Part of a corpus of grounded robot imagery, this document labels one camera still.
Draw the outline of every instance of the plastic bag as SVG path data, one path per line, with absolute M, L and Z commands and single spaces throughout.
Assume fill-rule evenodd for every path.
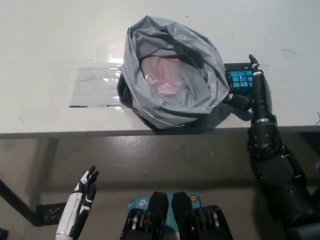
M 128 29 L 119 69 L 121 102 L 160 130 L 209 115 L 229 92 L 213 43 L 164 18 L 146 16 Z

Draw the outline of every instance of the white robotic hand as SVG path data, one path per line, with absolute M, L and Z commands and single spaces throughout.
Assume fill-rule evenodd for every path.
M 97 188 L 99 171 L 92 166 L 76 185 L 63 210 L 55 240 L 77 240 L 86 223 Z

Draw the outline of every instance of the gray floor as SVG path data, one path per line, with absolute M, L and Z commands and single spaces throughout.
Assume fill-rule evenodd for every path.
M 309 177 L 319 184 L 318 155 L 298 134 L 283 135 Z M 235 240 L 283 239 L 256 189 L 247 135 L 126 136 L 48 141 L 0 141 L 0 178 L 31 206 L 65 202 L 91 165 L 98 192 L 80 240 L 119 239 L 128 202 L 153 191 L 198 192 L 202 205 L 219 205 Z M 57 226 L 33 227 L 0 199 L 0 228 L 9 240 L 54 239 Z

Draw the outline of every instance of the gray plastic bag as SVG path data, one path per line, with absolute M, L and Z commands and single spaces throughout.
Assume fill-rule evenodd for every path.
M 169 85 L 170 94 L 162 94 L 148 80 L 144 67 L 150 57 L 178 59 L 170 67 L 174 71 L 169 74 L 174 82 Z M 213 43 L 164 18 L 146 16 L 128 29 L 119 69 L 135 112 L 156 129 L 181 127 L 209 115 L 229 92 L 226 69 Z M 153 66 L 148 71 L 157 69 Z

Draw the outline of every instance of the rubik's cube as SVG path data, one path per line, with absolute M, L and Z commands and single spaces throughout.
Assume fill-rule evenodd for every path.
M 233 94 L 247 96 L 252 93 L 252 71 L 230 71 L 228 75 L 228 82 Z

